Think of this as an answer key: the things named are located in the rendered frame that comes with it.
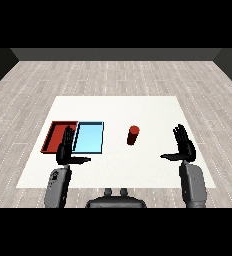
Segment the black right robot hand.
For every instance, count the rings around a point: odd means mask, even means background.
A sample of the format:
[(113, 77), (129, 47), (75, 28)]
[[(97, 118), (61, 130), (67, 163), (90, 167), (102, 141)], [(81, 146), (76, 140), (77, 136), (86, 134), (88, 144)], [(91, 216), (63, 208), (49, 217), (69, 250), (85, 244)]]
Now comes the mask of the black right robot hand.
[(173, 129), (177, 142), (178, 152), (173, 154), (163, 154), (161, 158), (169, 161), (187, 161), (188, 163), (196, 160), (196, 149), (193, 142), (189, 139), (187, 131), (182, 124)]

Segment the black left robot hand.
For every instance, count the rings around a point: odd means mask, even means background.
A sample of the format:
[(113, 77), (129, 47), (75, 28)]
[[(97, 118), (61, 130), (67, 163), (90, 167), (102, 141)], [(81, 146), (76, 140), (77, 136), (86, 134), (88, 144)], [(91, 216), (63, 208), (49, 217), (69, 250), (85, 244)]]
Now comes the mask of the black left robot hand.
[(58, 145), (56, 152), (56, 161), (59, 165), (76, 164), (82, 165), (89, 162), (88, 157), (72, 157), (72, 143), (74, 137), (74, 130), (67, 126), (62, 136), (62, 142)]

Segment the light blue shallow open box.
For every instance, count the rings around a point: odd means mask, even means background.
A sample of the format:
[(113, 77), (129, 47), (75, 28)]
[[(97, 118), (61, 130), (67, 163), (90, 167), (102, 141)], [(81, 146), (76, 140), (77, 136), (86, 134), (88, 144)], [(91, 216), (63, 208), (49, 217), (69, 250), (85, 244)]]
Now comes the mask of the light blue shallow open box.
[(73, 154), (101, 154), (104, 123), (101, 121), (81, 121), (74, 135)]

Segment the dark grey robot body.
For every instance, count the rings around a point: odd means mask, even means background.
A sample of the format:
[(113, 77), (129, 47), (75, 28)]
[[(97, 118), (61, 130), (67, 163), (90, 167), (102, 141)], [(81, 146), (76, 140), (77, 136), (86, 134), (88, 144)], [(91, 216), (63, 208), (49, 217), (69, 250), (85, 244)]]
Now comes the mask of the dark grey robot body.
[(146, 208), (146, 204), (143, 200), (130, 197), (126, 188), (120, 189), (119, 196), (113, 196), (112, 189), (106, 188), (104, 195), (89, 200), (86, 208)]

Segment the red can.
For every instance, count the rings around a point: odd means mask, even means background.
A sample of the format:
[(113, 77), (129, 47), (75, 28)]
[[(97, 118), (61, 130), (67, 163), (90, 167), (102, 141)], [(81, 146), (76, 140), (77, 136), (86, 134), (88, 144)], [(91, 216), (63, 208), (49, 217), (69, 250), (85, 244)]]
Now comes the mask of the red can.
[(127, 144), (134, 145), (135, 141), (139, 135), (140, 129), (138, 126), (132, 125), (129, 128), (128, 137), (127, 137)]

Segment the red shallow open box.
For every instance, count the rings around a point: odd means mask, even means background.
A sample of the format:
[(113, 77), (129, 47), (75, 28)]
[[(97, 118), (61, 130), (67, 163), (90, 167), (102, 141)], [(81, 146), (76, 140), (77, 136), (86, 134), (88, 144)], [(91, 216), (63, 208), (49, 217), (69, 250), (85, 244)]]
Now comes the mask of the red shallow open box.
[(53, 121), (41, 148), (41, 153), (55, 154), (62, 142), (65, 128), (69, 126), (73, 131), (76, 131), (77, 124), (77, 121)]

